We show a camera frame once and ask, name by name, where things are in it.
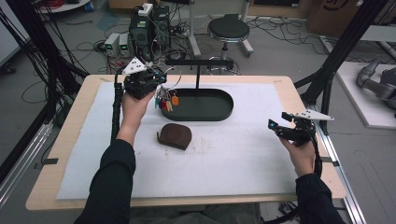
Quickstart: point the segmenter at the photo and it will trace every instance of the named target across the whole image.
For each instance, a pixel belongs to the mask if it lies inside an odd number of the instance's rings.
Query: hand
[[[314,173],[315,148],[312,142],[297,147],[287,139],[279,139],[288,150],[298,177]]]
[[[141,120],[146,114],[149,100],[154,96],[155,91],[147,94],[141,100],[137,100],[129,93],[125,92],[122,97],[122,124],[120,126],[117,139],[122,139],[132,146],[134,137],[140,127]]]

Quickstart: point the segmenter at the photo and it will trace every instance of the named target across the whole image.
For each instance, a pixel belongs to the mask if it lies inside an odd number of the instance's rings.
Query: black tray
[[[220,121],[233,112],[233,97],[218,89],[176,89],[179,104],[163,115],[175,121]]]

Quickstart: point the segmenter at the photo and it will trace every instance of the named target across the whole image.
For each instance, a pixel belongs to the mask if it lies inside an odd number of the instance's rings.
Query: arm
[[[75,223],[129,223],[136,168],[134,137],[153,95],[154,92],[139,101],[124,94],[123,120],[116,141],[103,154],[91,182],[90,196]]]
[[[302,223],[345,223],[332,204],[332,193],[314,174],[315,149],[312,142],[300,147],[280,139],[295,167],[296,193]]]

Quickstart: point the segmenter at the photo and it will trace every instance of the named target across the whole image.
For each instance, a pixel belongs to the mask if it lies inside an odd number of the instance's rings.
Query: black sleeve
[[[345,223],[332,204],[332,193],[315,174],[296,179],[299,214],[302,223]]]
[[[75,223],[129,223],[135,168],[133,147],[115,140],[102,156],[90,196]]]

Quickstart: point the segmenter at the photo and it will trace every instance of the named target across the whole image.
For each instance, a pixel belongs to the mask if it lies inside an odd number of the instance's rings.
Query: chair
[[[239,65],[233,59],[227,57],[228,43],[240,43],[248,38],[249,35],[249,27],[243,21],[238,19],[237,14],[233,15],[225,15],[222,18],[217,18],[211,21],[207,25],[207,32],[209,35],[219,41],[224,42],[224,45],[221,49],[220,57],[211,57],[209,60],[217,59],[217,60],[231,60],[233,61],[234,66],[208,66],[206,68],[207,73],[211,74],[211,71],[219,70],[221,74],[223,72],[230,72],[235,75],[240,75],[239,73]]]

